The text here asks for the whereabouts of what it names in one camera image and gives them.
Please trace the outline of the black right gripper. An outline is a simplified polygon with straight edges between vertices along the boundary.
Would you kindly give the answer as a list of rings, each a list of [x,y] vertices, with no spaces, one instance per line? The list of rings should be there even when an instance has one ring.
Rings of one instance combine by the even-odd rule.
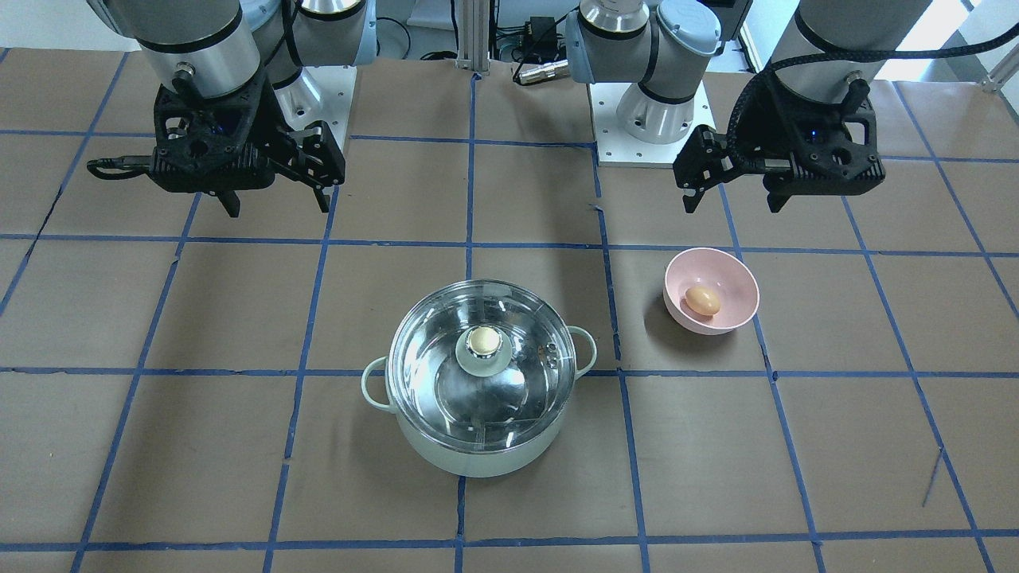
[[[312,189],[321,212],[326,192],[346,180],[346,160],[330,123],[287,131],[264,68],[227,95],[205,97],[197,70],[178,63],[154,104],[156,144],[150,179],[172,193],[218,193],[230,218],[240,217],[236,191],[265,189],[276,175]]]

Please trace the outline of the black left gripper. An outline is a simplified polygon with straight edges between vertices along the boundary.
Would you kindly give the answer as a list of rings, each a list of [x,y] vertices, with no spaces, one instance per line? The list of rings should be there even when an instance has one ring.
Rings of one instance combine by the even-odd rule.
[[[727,135],[699,124],[673,160],[685,213],[697,210],[707,189],[760,173],[767,206],[779,213],[797,196],[859,196],[884,183],[876,142],[876,112],[866,80],[852,79],[836,103],[794,93],[775,73],[762,76],[748,99],[748,158]]]

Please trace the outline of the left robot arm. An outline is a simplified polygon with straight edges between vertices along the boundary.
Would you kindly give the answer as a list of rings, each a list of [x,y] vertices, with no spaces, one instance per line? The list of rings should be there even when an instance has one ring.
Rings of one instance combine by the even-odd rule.
[[[767,65],[736,98],[725,131],[692,126],[697,88],[723,30],[698,1],[582,1],[565,16],[568,68],[582,84],[627,85],[616,116],[638,140],[684,135],[673,176],[695,212],[707,189],[760,175],[769,210],[800,196],[854,197],[884,181],[871,80],[888,60],[947,59],[1008,44],[902,51],[925,1],[801,1]]]

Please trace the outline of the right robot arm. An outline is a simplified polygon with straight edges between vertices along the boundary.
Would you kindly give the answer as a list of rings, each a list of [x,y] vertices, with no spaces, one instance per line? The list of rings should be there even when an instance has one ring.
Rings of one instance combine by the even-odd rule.
[[[377,56],[374,1],[92,1],[139,44],[159,80],[148,155],[97,158],[105,181],[148,177],[169,193],[206,193],[231,217],[240,191],[277,177],[309,186],[328,212],[346,178],[342,135],[311,68]]]

